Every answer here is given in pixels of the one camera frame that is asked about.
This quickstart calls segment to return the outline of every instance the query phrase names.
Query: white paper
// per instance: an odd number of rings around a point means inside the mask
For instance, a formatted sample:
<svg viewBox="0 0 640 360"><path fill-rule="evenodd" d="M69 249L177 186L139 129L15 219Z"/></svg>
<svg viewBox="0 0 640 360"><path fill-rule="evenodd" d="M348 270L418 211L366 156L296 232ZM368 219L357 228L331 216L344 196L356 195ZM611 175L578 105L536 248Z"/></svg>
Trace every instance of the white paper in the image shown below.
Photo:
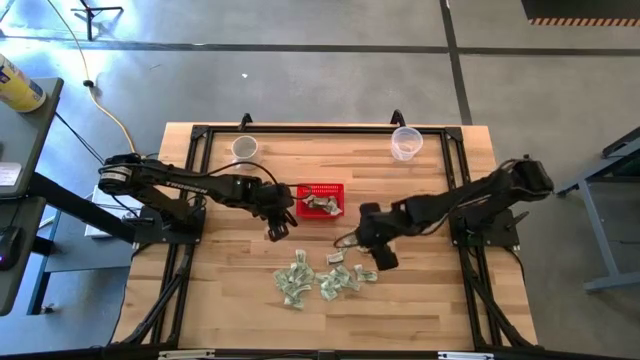
<svg viewBox="0 0 640 360"><path fill-rule="evenodd" d="M20 177L22 165L0 162L0 186L14 186Z"/></svg>

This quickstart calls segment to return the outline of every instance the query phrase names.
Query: black clamp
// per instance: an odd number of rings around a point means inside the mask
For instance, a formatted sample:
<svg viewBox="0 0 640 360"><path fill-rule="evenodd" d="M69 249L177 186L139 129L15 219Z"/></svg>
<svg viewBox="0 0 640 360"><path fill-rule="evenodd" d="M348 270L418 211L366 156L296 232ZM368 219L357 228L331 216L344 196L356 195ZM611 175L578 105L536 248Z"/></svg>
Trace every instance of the black clamp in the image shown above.
<svg viewBox="0 0 640 360"><path fill-rule="evenodd" d="M391 125L395 124L399 124L398 127L407 126L407 123L404 122L404 116L398 109L394 110L393 115L391 115Z"/></svg>
<svg viewBox="0 0 640 360"><path fill-rule="evenodd" d="M244 129L247 127L248 123L252 123L253 119L251 118L251 114L245 113L242 117L242 121L240 121L240 125L238 126L238 131L244 132Z"/></svg>

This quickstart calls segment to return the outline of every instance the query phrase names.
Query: yellow cable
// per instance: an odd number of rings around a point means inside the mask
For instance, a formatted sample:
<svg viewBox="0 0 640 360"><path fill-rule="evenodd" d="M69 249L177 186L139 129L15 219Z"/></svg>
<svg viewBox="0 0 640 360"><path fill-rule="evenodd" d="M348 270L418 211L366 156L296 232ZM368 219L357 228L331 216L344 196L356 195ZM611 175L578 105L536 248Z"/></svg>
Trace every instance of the yellow cable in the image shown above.
<svg viewBox="0 0 640 360"><path fill-rule="evenodd" d="M78 50L80 51L80 56L82 56L82 63L84 64L84 73L85 73L85 75L87 77L87 80L91 80L91 77L89 76L89 68L87 67L87 60L84 57L84 53L82 52L82 48L80 47L80 43L78 42L78 38L76 38L76 35L73 33L73 30L71 30L71 27L69 27L69 24L67 24L67 22L64 20L62 15L60 15L60 12L58 11L58 9L56 9L56 7L53 5L51 0L47 0L47 2L49 3L49 5L51 5L53 10L56 12L56 14L58 14L58 17L60 18L60 20L62 20L62 22L64 23L64 26L67 27L67 30L69 30L69 32L71 33L71 36L73 36L73 41L76 42L76 46L78 47ZM98 104L98 101L96 100L95 96L93 95L93 91L91 91L90 87L88 87L88 89L89 89L89 95L91 96L91 100L93 101L93 103L96 104L96 107L98 109L100 109L100 111L105 113L105 115L110 117L111 120L113 120L116 124L118 124L118 126L120 126L120 129L122 129L122 132L124 133L124 136L127 138L127 141L129 142L129 148L131 148L131 152L135 153L136 152L136 148L133 146L133 140L131 140L131 136L129 136L129 132L127 131L127 128L125 128L124 125L122 125L122 123L120 122L120 120L118 120L112 113L110 113L109 110L103 108L100 104Z"/></svg>

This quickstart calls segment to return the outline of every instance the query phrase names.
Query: concrete floor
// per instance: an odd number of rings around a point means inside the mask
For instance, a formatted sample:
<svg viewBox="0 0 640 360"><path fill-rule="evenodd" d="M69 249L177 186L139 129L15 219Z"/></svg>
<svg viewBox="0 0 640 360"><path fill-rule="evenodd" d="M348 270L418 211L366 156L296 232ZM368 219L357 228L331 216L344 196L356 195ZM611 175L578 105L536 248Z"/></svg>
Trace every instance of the concrete floor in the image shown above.
<svg viewBox="0 0 640 360"><path fill-rule="evenodd" d="M99 40L447 45L438 0L116 2L125 11L96 18ZM82 21L66 10L70 4L54 3L84 36ZM449 3L459 46L607 49L640 44L640 28L529 26L518 0ZM60 41L69 35L46 2L16 0L0 30L8 36L0 38L0 53L32 77L65 79L59 112L100 154L127 151L119 129L90 103L77 51ZM158 150L168 121L237 121L245 112L256 121L382 123L399 108L409 123L461 123L447 54L175 49L86 51L101 101L127 124L141 153ZM490 127L498 160L530 153L544 162L556 184L638 126L637 57L464 55L461 66L473 123ZM75 161L67 160L69 154ZM95 160L58 122L38 169L82 195L97 180ZM582 201L570 195L517 208L531 210L519 232L540 344L638 358L640 287L595 295L582 291L584 281L605 274ZM618 249L624 252L625 270L638 270L638 248ZM31 259L21 299L30 292L38 266L38 259ZM28 318L22 315L26 305L16 306L0 319L0 354L105 344L117 321L127 272L56 274L45 303L54 302L61 311ZM43 345L17 341L36 333Z"/></svg>

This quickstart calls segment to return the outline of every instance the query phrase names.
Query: wooden table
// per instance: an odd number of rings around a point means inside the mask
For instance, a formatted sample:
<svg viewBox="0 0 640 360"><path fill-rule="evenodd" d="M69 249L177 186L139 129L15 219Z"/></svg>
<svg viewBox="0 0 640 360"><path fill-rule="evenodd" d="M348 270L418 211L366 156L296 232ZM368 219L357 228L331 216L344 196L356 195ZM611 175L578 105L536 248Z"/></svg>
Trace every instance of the wooden table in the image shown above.
<svg viewBox="0 0 640 360"><path fill-rule="evenodd" d="M160 160L184 166L193 125L167 124ZM489 131L485 126L462 129L475 180L496 166ZM290 228L286 239L271 243L265 223L242 210L209 201L202 243L196 249L191 272L181 348L473 348L459 257L449 245L446 225L429 237L397 239L393 244L400 261L397 269L380 273L377 283L364 284L359 292L345 289L332 302L321 298L316 285L303 296L304 310L294 310L283 304L283 294L272 278L275 270L288 268L295 261L296 249L306 250L316 272L329 270L325 256L335 252L332 242L337 236L358 225L361 203L380 202L384 210L391 201L446 191L442 150L436 137L426 135L415 158L398 163L390 154L389 135L251 135L259 142L259 162L278 181L343 183L345 216L335 221L299 220L300 226ZM237 137L215 136L209 169L232 161L230 144ZM259 170L239 172L266 178ZM154 245L135 258L115 341L129 335L157 299L166 253L166 246ZM496 301L522 335L535 343L517 262L506 251L493 248L487 249L487 259ZM350 250L346 265L352 269L354 264L375 270L369 256ZM479 311L489 339L484 307L479 306ZM168 311L168 316L172 315L173 311ZM171 321L167 319L168 329Z"/></svg>

